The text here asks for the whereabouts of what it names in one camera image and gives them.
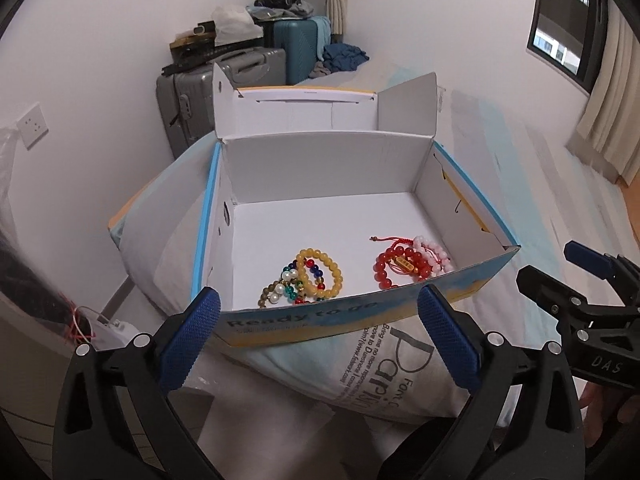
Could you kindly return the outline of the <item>person's right hand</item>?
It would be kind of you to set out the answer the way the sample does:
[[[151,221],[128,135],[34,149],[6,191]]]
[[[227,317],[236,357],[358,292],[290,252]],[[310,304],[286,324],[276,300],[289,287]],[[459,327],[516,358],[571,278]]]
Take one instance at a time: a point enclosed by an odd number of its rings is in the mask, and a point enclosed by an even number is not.
[[[579,398],[579,407],[586,411],[582,426],[584,426],[584,440],[587,448],[591,448],[600,439],[605,419],[611,411],[611,406],[617,403],[617,390],[605,388],[593,382],[587,382]],[[629,424],[639,411],[639,397],[632,396],[617,412],[617,421]]]

